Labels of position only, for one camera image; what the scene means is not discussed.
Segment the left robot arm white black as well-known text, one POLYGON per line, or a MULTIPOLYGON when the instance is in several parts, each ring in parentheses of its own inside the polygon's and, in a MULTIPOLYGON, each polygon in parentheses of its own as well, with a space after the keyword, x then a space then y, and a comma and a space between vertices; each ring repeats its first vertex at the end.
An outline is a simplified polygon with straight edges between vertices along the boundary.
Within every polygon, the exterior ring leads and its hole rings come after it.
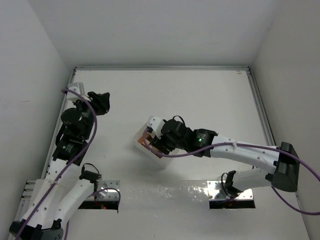
POLYGON ((110 110, 110 93, 90 91, 87 97, 70 89, 64 93, 74 106, 60 115, 55 150, 37 195, 9 228, 17 240, 65 240, 70 218, 96 191, 102 177, 88 170, 76 174, 97 133, 97 117, 110 110))

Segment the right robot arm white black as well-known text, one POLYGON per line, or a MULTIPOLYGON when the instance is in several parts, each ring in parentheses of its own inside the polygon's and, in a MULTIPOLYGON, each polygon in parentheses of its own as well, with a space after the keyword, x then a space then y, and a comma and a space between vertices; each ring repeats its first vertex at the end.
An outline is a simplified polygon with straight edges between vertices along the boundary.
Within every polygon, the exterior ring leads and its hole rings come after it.
POLYGON ((195 157, 220 158, 252 166, 246 171, 232 170, 222 179, 221 188, 228 198, 235 198, 247 189, 271 186, 295 193, 298 190, 300 164, 292 144, 280 146, 249 144, 228 138, 213 130, 187 127, 184 120, 151 116, 147 131, 154 134, 149 145, 159 155, 179 149, 195 157))

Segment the white plastic box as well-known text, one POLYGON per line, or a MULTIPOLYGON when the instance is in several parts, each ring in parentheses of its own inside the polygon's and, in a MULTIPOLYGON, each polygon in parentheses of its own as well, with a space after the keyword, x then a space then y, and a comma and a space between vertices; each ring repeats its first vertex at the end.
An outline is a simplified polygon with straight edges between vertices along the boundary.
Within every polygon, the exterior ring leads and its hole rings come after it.
POLYGON ((135 148, 138 149, 138 151, 140 153, 142 153, 146 158, 147 161, 151 164, 153 164, 154 166, 157 166, 158 168, 160 168, 161 170, 164 170, 167 168, 167 166, 172 162, 173 158, 170 157, 164 157, 160 153, 161 151, 152 146, 150 143, 150 140, 152 140, 155 137, 154 133, 146 133, 145 136, 145 140, 146 143, 149 145, 149 147, 153 150, 149 150, 146 146, 145 146, 145 142, 144 142, 144 131, 145 129, 147 129, 147 125, 144 124, 142 126, 142 128, 140 130, 138 130, 138 132, 132 137, 132 144, 135 148))

